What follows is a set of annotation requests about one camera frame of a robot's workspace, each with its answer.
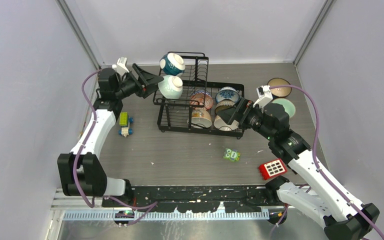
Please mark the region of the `green owl block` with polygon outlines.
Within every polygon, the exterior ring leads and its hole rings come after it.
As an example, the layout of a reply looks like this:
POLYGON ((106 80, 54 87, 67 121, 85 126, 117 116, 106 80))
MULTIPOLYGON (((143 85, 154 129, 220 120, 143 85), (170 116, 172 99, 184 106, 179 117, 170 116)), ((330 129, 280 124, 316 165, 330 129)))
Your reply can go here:
POLYGON ((241 153, 235 149, 225 148, 223 158, 231 162, 237 162, 240 160, 241 153))

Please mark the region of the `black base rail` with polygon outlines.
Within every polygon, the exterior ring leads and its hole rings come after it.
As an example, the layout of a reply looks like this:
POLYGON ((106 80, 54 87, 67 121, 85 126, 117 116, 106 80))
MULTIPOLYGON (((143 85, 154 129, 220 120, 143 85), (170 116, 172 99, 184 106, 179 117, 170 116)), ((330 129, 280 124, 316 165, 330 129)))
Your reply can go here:
POLYGON ((221 207, 227 213, 253 213, 285 205, 264 185, 134 186, 132 192, 129 204, 145 207, 157 202, 152 212, 158 213, 214 213, 221 207))

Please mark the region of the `pale mint bowl front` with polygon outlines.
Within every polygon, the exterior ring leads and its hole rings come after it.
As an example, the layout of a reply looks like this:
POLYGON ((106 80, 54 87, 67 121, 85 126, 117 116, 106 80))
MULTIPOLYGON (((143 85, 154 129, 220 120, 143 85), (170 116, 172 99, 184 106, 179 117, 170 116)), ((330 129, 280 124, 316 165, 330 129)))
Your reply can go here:
POLYGON ((183 93, 183 80, 175 75, 165 75, 158 83, 158 89, 166 99, 177 100, 183 93))

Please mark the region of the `cream bowl right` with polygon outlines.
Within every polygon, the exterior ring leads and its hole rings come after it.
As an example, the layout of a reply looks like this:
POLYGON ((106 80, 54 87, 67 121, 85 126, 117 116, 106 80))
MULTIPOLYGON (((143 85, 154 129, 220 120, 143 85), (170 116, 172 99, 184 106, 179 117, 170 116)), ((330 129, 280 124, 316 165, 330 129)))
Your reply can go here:
POLYGON ((216 115, 213 126, 220 131, 229 132, 238 128, 238 124, 234 121, 232 124, 225 123, 220 116, 216 115))

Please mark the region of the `blue white patterned bowl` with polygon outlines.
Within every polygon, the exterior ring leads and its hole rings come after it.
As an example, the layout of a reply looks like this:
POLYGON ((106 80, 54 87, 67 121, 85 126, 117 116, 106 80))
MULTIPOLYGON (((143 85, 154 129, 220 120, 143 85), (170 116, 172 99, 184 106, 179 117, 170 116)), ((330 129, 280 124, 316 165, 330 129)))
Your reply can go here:
POLYGON ((235 88, 230 86, 222 87, 215 95, 215 101, 217 104, 224 100, 230 100, 236 103, 239 99, 239 92, 235 88))

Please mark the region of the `dark teal bowl white foot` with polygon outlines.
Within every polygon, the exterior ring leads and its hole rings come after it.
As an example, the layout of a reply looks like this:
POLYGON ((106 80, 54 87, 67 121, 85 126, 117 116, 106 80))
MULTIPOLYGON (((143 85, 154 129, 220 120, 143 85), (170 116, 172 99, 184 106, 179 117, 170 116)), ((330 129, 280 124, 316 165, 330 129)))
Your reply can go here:
POLYGON ((180 77, 186 69, 184 59, 180 55, 173 52, 165 54, 160 59, 159 66, 166 75, 178 77, 180 77))

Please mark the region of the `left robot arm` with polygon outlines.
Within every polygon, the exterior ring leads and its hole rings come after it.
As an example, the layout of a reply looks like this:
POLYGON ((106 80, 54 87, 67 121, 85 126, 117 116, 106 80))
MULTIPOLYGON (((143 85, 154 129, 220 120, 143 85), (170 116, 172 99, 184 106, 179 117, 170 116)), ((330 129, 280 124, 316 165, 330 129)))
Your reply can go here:
POLYGON ((132 69, 114 65, 92 73, 97 78, 98 88, 94 102, 86 99, 92 110, 89 123, 70 152, 60 154, 57 159, 65 196, 114 196, 121 207, 128 207, 133 202, 130 182, 108 177, 99 162, 106 138, 122 112, 123 99, 131 95, 145 99, 158 90, 158 84, 164 79, 137 64, 133 64, 132 69))

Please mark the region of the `yellow blue toy block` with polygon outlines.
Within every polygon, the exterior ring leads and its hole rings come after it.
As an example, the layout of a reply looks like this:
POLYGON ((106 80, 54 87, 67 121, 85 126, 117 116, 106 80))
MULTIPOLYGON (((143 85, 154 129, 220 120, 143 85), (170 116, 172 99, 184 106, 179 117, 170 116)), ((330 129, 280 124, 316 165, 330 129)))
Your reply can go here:
POLYGON ((134 118, 130 116, 127 112, 121 112, 119 114, 119 135, 123 137, 128 137, 133 134, 133 129, 131 128, 131 124, 134 122, 134 118))

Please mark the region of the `red grid block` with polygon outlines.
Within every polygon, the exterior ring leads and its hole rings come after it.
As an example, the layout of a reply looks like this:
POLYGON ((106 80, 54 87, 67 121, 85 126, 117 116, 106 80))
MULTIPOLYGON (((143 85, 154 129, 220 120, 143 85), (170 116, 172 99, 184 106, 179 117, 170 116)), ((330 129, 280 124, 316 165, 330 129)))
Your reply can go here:
POLYGON ((283 175, 288 171, 280 158, 261 164, 258 170, 265 181, 283 175))

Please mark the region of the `mint green bowl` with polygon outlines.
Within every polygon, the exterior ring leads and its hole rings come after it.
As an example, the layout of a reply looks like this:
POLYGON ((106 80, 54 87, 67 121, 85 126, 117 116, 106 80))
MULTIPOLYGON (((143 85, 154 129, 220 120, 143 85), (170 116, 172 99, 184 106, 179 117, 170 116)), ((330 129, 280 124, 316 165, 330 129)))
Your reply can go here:
POLYGON ((276 98, 272 101, 275 104, 282 105, 285 112, 288 113, 290 118, 293 118, 296 114, 296 106, 286 98, 276 98))

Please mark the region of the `red patterned bowl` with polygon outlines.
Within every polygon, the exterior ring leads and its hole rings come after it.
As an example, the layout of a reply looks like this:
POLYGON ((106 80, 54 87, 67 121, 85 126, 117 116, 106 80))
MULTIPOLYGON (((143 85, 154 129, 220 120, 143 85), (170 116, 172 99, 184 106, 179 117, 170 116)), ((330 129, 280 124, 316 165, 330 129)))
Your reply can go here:
POLYGON ((190 97, 189 104, 194 108, 204 108, 210 110, 214 105, 214 100, 209 93, 196 92, 190 97))

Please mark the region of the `teal bowl tan interior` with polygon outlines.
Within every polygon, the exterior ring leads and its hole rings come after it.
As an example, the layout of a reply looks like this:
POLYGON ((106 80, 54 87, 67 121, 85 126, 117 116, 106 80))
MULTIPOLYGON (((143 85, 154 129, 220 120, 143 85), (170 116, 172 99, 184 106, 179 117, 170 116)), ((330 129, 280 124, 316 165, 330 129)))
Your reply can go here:
POLYGON ((287 80, 280 78, 280 77, 275 77, 275 78, 270 79, 267 82, 267 85, 270 87, 273 87, 273 89, 271 89, 271 94, 272 94, 274 99, 286 98, 292 92, 292 88, 282 87, 282 86, 290 85, 290 83, 287 80))

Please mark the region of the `brown rimmed stacked bowl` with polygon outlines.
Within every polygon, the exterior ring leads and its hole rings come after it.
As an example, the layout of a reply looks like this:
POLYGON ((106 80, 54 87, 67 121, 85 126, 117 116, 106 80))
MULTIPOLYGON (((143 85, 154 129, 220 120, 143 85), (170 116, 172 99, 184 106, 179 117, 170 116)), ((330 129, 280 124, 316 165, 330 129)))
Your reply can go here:
POLYGON ((225 99, 216 104, 215 114, 218 115, 220 111, 231 108, 235 105, 235 102, 229 99, 225 99))

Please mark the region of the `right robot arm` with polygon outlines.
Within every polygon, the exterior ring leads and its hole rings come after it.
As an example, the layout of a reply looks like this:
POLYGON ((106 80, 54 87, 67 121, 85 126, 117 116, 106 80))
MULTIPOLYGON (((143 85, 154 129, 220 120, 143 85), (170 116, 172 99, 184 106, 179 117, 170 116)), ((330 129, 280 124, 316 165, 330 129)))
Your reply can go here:
POLYGON ((265 185, 268 203, 295 207, 321 226, 330 240, 361 240, 374 229, 379 209, 373 203, 362 203, 335 179, 310 145, 290 129, 290 116, 281 104, 270 102, 260 108, 242 98, 220 110, 218 116, 227 124, 237 121, 240 129, 252 129, 266 138, 271 152, 317 194, 310 195, 280 175, 265 185))

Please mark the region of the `cream bowl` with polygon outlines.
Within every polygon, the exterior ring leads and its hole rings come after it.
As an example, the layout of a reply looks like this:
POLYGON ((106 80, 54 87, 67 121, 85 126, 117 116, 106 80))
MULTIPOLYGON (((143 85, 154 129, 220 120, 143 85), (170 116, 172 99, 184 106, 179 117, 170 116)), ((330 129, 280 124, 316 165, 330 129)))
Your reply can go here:
POLYGON ((205 108, 195 108, 191 112, 190 124, 193 128, 207 129, 213 125, 213 121, 205 108))
POLYGON ((220 131, 229 132, 238 128, 238 124, 234 121, 232 124, 225 123, 220 116, 216 115, 213 126, 220 131))

